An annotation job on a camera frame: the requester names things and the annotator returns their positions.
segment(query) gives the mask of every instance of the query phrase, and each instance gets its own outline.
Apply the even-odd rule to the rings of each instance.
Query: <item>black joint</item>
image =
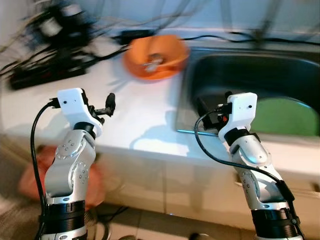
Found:
[[[43,234],[64,233],[82,228],[85,225],[85,201],[47,205],[45,215],[39,220],[44,223]]]
[[[258,134],[256,134],[255,132],[250,133],[250,135],[255,136],[256,139],[258,139],[258,141],[261,143],[260,137],[258,136]]]
[[[295,196],[293,195],[285,181],[280,180],[279,182],[276,182],[275,185],[279,189],[281,195],[285,200],[287,200],[288,202],[293,202],[295,200]]]
[[[98,117],[97,112],[96,112],[94,106],[90,105],[90,106],[88,107],[88,111],[89,111],[89,113],[91,114],[91,116],[92,116],[94,119],[98,120],[102,125],[105,123],[105,121],[102,121],[102,119],[101,119],[100,117]]]
[[[290,210],[252,210],[256,235],[267,239],[289,239],[298,236]]]
[[[232,94],[233,94],[232,91],[227,91],[227,92],[224,94],[225,99],[228,99],[228,97],[231,96]]]
[[[96,134],[94,133],[94,125],[85,121],[77,122],[74,127],[74,130],[84,130],[88,132],[93,139],[96,139]]]
[[[238,138],[251,135],[247,129],[231,129],[224,135],[224,139],[231,146]]]

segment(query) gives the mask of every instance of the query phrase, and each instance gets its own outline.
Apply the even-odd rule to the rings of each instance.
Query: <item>cabinet door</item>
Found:
[[[243,188],[232,167],[166,162],[166,213],[232,227],[254,230]],[[302,194],[310,177],[291,175],[287,181],[295,194],[301,227],[309,238],[320,238],[320,198]]]
[[[164,213],[164,162],[133,155],[100,154],[105,202]]]

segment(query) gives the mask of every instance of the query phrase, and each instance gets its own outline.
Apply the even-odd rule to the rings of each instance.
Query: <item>orange bowl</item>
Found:
[[[149,56],[160,54],[163,63],[155,71],[147,72],[144,64]],[[129,50],[123,56],[126,69],[134,76],[144,80],[160,80],[181,71],[187,62],[189,48],[176,35],[159,35],[138,38],[131,42]]]

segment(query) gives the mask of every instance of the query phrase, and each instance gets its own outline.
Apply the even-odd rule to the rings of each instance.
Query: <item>black power strip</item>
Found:
[[[87,73],[87,68],[84,67],[81,59],[72,61],[68,67],[63,67],[62,65],[39,65],[30,69],[17,67],[9,79],[9,84],[12,89],[17,90]]]

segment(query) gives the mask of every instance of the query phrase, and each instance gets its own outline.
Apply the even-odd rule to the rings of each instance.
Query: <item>green cutting board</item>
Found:
[[[319,136],[320,118],[311,107],[290,98],[264,98],[257,102],[251,130],[279,135]]]

